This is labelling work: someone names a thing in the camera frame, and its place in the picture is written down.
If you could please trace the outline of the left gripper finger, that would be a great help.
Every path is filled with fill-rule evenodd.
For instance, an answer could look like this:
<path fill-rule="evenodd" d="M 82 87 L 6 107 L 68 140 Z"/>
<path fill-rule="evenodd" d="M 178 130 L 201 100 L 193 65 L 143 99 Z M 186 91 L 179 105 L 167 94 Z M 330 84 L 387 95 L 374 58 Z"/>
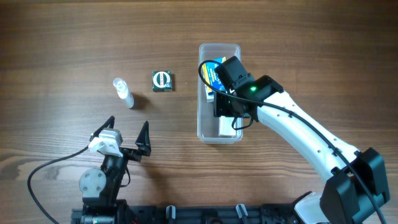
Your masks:
<path fill-rule="evenodd" d="M 108 118 L 108 120 L 107 120 L 104 124 L 102 124 L 102 125 L 92 134 L 92 137 L 93 137 L 93 138 L 98 137 L 98 136 L 99 136 L 99 133 L 102 132 L 102 130 L 103 130 L 104 128 L 111 128 L 111 129 L 113 129 L 113 128 L 114 128 L 114 121 L 115 121 L 115 117 L 114 117 L 114 116 L 110 116 L 110 117 Z"/>
<path fill-rule="evenodd" d="M 135 141 L 138 152 L 143 156 L 150 156 L 151 154 L 151 145 L 150 145 L 150 137 L 149 137 L 149 122 L 145 121 L 142 129 Z"/>

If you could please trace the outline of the white medicine box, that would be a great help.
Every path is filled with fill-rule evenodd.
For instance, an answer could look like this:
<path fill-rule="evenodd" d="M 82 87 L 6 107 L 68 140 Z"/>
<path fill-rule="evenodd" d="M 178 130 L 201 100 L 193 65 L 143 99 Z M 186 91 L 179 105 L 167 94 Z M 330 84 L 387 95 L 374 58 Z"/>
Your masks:
<path fill-rule="evenodd" d="M 208 103 L 214 102 L 214 91 L 207 85 L 205 85 L 205 96 Z"/>

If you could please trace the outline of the white green box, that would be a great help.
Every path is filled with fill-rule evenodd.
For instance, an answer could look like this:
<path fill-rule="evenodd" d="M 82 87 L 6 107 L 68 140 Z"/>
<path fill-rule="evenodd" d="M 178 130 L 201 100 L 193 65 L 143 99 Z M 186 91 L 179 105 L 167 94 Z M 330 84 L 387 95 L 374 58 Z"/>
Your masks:
<path fill-rule="evenodd" d="M 218 134 L 221 137 L 233 137 L 236 135 L 236 130 L 233 129 L 232 123 L 234 118 L 221 116 L 219 118 Z"/>

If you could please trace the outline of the blue yellow VapoDrops box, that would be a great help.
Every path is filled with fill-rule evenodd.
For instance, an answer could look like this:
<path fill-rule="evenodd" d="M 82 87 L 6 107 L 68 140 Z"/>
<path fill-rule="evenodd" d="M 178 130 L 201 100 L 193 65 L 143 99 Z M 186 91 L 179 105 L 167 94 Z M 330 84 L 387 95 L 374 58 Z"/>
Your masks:
<path fill-rule="evenodd" d="M 226 57 L 220 57 L 213 59 L 219 63 L 223 63 L 226 61 Z M 203 77 L 205 78 L 206 82 L 209 83 L 213 88 L 216 88 L 219 91 L 225 91 L 225 87 L 223 86 L 222 82 L 218 78 L 218 74 L 215 72 L 218 64 L 213 62 L 207 62 L 202 65 Z M 205 85 L 206 94 L 208 96 L 213 96 L 214 91 Z"/>

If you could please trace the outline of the clear white spray bottle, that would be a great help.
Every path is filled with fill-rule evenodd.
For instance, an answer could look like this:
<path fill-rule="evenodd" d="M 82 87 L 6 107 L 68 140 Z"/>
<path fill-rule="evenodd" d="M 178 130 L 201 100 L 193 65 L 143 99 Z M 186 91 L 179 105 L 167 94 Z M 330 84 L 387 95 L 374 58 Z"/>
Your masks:
<path fill-rule="evenodd" d="M 122 78 L 115 78 L 113 80 L 113 86 L 115 87 L 119 98 L 129 108 L 134 106 L 134 98 L 130 92 L 127 83 Z"/>

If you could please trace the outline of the green Zam-Buk ointment box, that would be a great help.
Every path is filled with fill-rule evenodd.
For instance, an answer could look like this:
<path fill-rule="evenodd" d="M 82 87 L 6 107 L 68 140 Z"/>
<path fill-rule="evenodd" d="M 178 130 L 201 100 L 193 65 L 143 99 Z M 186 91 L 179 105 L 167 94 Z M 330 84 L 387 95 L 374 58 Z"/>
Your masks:
<path fill-rule="evenodd" d="M 152 72 L 152 90 L 154 92 L 173 90 L 173 79 L 170 70 Z"/>

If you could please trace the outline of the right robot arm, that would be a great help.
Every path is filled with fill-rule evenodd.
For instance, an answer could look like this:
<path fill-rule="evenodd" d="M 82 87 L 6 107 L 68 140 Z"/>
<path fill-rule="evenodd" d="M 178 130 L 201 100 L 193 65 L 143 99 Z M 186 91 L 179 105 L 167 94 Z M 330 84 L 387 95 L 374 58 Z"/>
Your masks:
<path fill-rule="evenodd" d="M 297 106 L 271 77 L 221 75 L 221 94 L 235 116 L 249 114 L 296 149 L 325 183 L 323 192 L 300 198 L 293 206 L 302 223 L 362 223 L 389 199 L 384 159 L 375 149 L 362 152 L 340 140 Z"/>

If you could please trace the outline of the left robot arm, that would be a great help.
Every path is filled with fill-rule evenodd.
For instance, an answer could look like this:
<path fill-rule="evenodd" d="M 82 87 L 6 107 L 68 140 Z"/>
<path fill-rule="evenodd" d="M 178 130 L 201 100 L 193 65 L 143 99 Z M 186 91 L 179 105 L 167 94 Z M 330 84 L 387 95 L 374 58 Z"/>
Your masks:
<path fill-rule="evenodd" d="M 149 122 L 145 121 L 136 139 L 136 149 L 122 147 L 123 138 L 114 128 L 111 116 L 90 137 L 88 149 L 104 155 L 99 169 L 84 172 L 79 181 L 83 208 L 72 211 L 71 223 L 139 223 L 125 199 L 118 200 L 124 175 L 129 175 L 129 161 L 140 162 L 150 156 Z"/>

